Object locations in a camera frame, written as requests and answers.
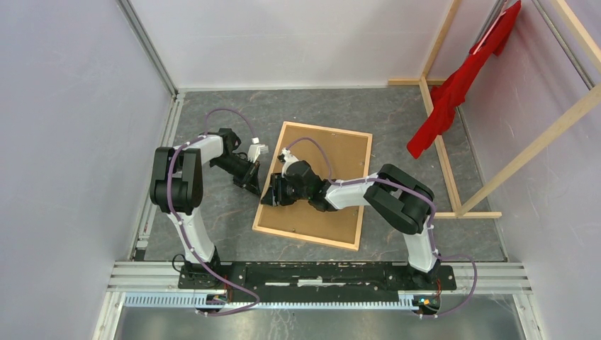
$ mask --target gray mat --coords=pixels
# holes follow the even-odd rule
[[[436,149],[432,145],[413,159],[405,146],[424,122],[426,113],[416,86],[392,89],[328,89],[280,91],[218,91],[187,93],[176,131],[181,144],[203,131],[207,111],[217,107],[241,110],[254,124],[261,142],[270,154],[261,157],[259,185],[266,180],[273,148],[282,122],[322,125],[373,134],[370,172],[392,163],[429,186],[436,195],[438,211],[451,211]],[[210,130],[232,128],[246,151],[250,132],[244,121],[232,113],[216,113]],[[463,202],[481,186],[476,163],[464,127],[457,117],[444,135],[449,159]],[[359,251],[336,249],[251,230],[258,197],[232,184],[231,176],[220,169],[204,169],[204,198],[201,212],[209,237],[222,260],[371,260],[406,261],[403,236],[373,209],[366,208]],[[483,201],[474,211],[488,211]],[[479,261],[502,261],[499,237],[493,220],[436,220],[434,234],[444,255],[465,253]],[[183,252],[174,226],[160,211],[152,227],[145,259],[170,260]]]

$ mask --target wooden frame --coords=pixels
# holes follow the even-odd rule
[[[288,127],[310,128],[311,130],[327,131],[329,133],[332,133],[333,135],[335,135],[335,134],[356,135],[358,137],[366,138],[367,139],[367,148],[366,148],[365,158],[362,161],[362,165],[364,167],[362,176],[369,175],[369,161],[370,161],[370,157],[371,157],[371,140],[372,140],[372,135],[370,133],[355,132],[355,131],[349,131],[349,130],[340,130],[340,129],[334,129],[334,128],[330,128],[330,127],[320,127],[320,126],[307,125],[307,124],[301,124],[301,123],[283,122],[281,131],[280,131],[280,135],[278,138],[278,142],[276,144],[276,149],[274,150],[274,157],[271,160],[271,165],[270,165],[269,171],[267,173],[268,177],[274,172],[276,164],[278,164],[278,162],[277,162],[278,150],[281,150],[282,147],[285,147],[285,145],[282,145],[282,142],[283,142],[284,131]],[[266,181],[265,186],[263,187],[261,197],[265,196],[268,187],[269,187],[269,182]],[[278,229],[274,229],[274,228],[270,228],[270,227],[261,226],[261,225],[259,225],[259,223],[260,223],[261,216],[263,214],[263,210],[264,210],[264,206],[259,204],[259,207],[257,209],[257,214],[254,216],[254,222],[252,223],[252,229],[254,231],[265,232],[267,234],[275,234],[278,236],[289,237],[291,239],[299,239],[299,240],[318,243],[318,244],[325,244],[328,246],[333,246],[333,247],[338,247],[338,248],[343,248],[343,249],[351,249],[351,250],[355,250],[355,251],[359,250],[359,241],[361,239],[361,228],[363,225],[363,212],[364,212],[364,207],[362,207],[362,206],[358,207],[358,210],[356,212],[357,222],[356,222],[354,241],[352,243],[338,242],[338,241],[323,238],[323,237],[313,237],[313,236],[309,236],[306,234],[299,234],[296,232],[287,232],[284,230],[278,230]]]
[[[559,13],[559,16],[566,22],[568,29],[574,35],[578,44],[584,49],[590,61],[601,72],[601,50],[592,39],[588,31],[578,20],[574,12],[565,2],[565,0],[551,1]],[[587,94],[561,115],[551,126],[538,136],[530,145],[520,152],[512,161],[509,162],[498,174],[496,174],[482,189],[472,196],[458,211],[459,215],[465,215],[476,204],[482,201],[486,196],[492,193],[511,175],[520,170],[526,163],[530,162],[540,151],[544,150],[557,137],[561,136],[572,125],[576,124],[582,117],[589,113],[595,106],[601,103],[601,85],[592,88]]]
[[[438,32],[438,36],[434,41],[434,44],[428,54],[428,59],[426,60],[424,69],[422,70],[421,77],[419,79],[389,79],[389,86],[398,86],[398,85],[418,85],[420,87],[420,91],[422,92],[422,97],[424,100],[424,107],[426,109],[426,114],[430,116],[432,111],[434,110],[434,104],[432,103],[432,97],[430,96],[429,85],[440,85],[446,79],[429,79],[427,78],[436,57],[438,56],[438,52],[442,47],[442,43],[446,38],[446,34],[449,32],[451,28],[451,24],[455,19],[455,15],[459,10],[459,5],[461,5],[461,0],[453,0],[451,2],[451,6],[449,7],[448,12],[446,13],[444,22]],[[452,212],[437,212],[435,215],[436,218],[439,219],[473,219],[473,218],[499,218],[501,217],[501,212],[470,212],[461,214],[459,211],[461,210],[461,199],[459,198],[459,192],[457,191],[457,185],[455,183],[455,177],[453,176],[453,170],[451,168],[451,163],[449,162],[449,156],[446,153],[446,147],[444,146],[444,140],[442,136],[438,136],[434,141],[434,146],[436,147],[436,151],[438,154],[438,159],[440,161],[440,168],[442,170],[442,176],[444,177],[444,184],[446,185],[446,191],[449,193],[449,201],[451,202]]]
[[[572,12],[565,0],[551,0],[559,16],[565,21],[568,29],[574,35],[578,44],[584,49],[591,62],[595,65],[597,70],[601,72],[601,49],[593,38],[590,36],[588,31],[584,28],[583,24],[578,20],[578,17]],[[427,78],[430,68],[436,60],[438,51],[444,42],[446,34],[450,29],[450,25],[455,17],[461,0],[453,0],[449,8],[449,12],[440,28],[437,39],[432,46],[432,50],[426,61],[426,65],[422,72],[422,76],[417,81],[417,85],[420,85],[420,90],[424,98],[424,105],[428,115],[432,112],[432,98],[429,94],[428,85],[434,85],[433,81]],[[414,79],[389,79],[389,85],[416,85]],[[473,207],[480,203],[486,196],[492,193],[498,188],[503,182],[505,182],[511,175],[515,174],[520,170],[526,163],[533,159],[540,151],[544,150],[551,142],[557,137],[561,136],[567,129],[572,125],[576,124],[582,117],[594,109],[601,103],[601,85],[597,85],[592,88],[587,94],[584,95],[578,102],[576,102],[571,108],[569,108],[561,117],[559,117],[551,126],[549,126],[543,133],[538,136],[530,145],[528,145],[522,152],[520,152],[512,161],[509,162],[498,174],[496,174],[489,182],[485,183],[484,186],[469,198],[463,205],[459,200],[459,194],[457,193],[453,172],[451,170],[451,164],[449,158],[446,155],[446,149],[442,137],[438,136],[434,141],[436,146],[442,173],[444,176],[444,182],[449,192],[449,200],[453,212],[439,212],[436,214],[438,218],[499,218],[501,212],[470,212]]]

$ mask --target wooden pole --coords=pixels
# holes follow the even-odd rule
[[[451,3],[451,7],[449,7],[449,11],[446,13],[446,18],[438,32],[438,36],[436,41],[434,41],[434,46],[430,50],[430,55],[426,61],[426,65],[424,66],[424,70],[422,71],[422,77],[427,77],[434,61],[436,60],[436,56],[438,55],[438,51],[440,51],[440,47],[442,47],[442,43],[446,38],[446,34],[449,32],[451,28],[451,24],[453,23],[453,19],[455,19],[455,14],[457,14],[457,10],[459,10],[459,5],[461,5],[461,0],[453,0]]]
[[[424,106],[426,107],[426,113],[428,116],[432,114],[434,110],[434,104],[432,103],[432,97],[426,83],[426,78],[420,79],[420,90],[422,91],[422,97],[424,99]],[[446,154],[446,147],[441,136],[437,136],[434,140],[438,159],[440,161],[440,167],[442,169],[442,176],[444,177],[444,183],[446,184],[446,190],[449,192],[449,200],[451,201],[451,208],[453,211],[458,211],[461,207],[461,200],[459,199],[459,192],[457,192],[457,185],[455,184],[455,177],[453,177],[453,170],[451,169],[451,163],[449,162],[449,155]]]
[[[559,16],[566,22],[574,38],[576,38],[582,49],[586,52],[590,61],[601,72],[601,49],[599,46],[597,46],[593,38],[588,34],[588,31],[584,28],[580,20],[578,20],[574,12],[572,12],[572,9],[565,0],[551,0],[551,2]]]
[[[558,120],[555,121],[545,132],[541,133],[530,145],[520,152],[508,165],[499,171],[498,174],[487,182],[474,196],[472,196],[459,209],[458,215],[466,214],[471,208],[476,206],[481,200],[492,193],[498,186],[505,182],[516,171],[520,170],[540,151],[547,147],[557,137],[561,136],[567,129],[578,122],[584,115],[589,113],[595,106],[601,103],[601,85],[597,85],[576,104],[569,108]]]

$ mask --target white wall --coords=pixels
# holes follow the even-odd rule
[[[170,96],[115,1],[2,1],[0,41],[0,339],[89,339]]]
[[[523,4],[505,51],[488,61],[464,104],[486,180],[587,91],[532,3]],[[571,1],[578,11],[591,4]],[[601,28],[598,18],[585,24]],[[600,132],[597,107],[489,197],[550,339],[599,339]]]
[[[181,88],[383,86],[419,77],[450,0],[133,0]],[[463,61],[494,0],[465,0],[432,70]]]

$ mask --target gray floor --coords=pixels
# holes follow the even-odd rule
[[[203,117],[217,107],[241,110],[254,124],[261,141],[270,147],[277,142],[283,121],[323,125],[373,134],[370,172],[392,163],[429,186],[436,195],[438,211],[451,211],[434,146],[413,159],[405,146],[424,122],[426,113],[416,86],[392,89],[328,89],[280,91],[219,91],[187,93],[176,131],[175,143],[197,136]],[[248,148],[250,133],[244,121],[231,113],[216,113],[210,130],[232,128]],[[444,135],[449,159],[463,202],[481,186],[476,163],[459,117]],[[272,153],[262,155],[259,184],[266,178]],[[252,221],[258,198],[231,183],[219,169],[206,169],[201,212],[209,237],[222,260],[371,260],[406,261],[407,248],[401,233],[392,229],[371,208],[365,209],[358,251],[336,249],[285,237],[253,232]],[[488,211],[482,202],[474,211]],[[500,240],[493,220],[437,220],[434,234],[443,255],[464,253],[479,261],[502,261]],[[183,252],[176,230],[167,217],[157,212],[145,259],[170,260]]]
[[[444,295],[455,306],[463,296]],[[253,310],[199,317],[192,309],[125,307],[115,339],[525,339],[511,295],[476,295],[461,311],[418,321],[398,310]]]

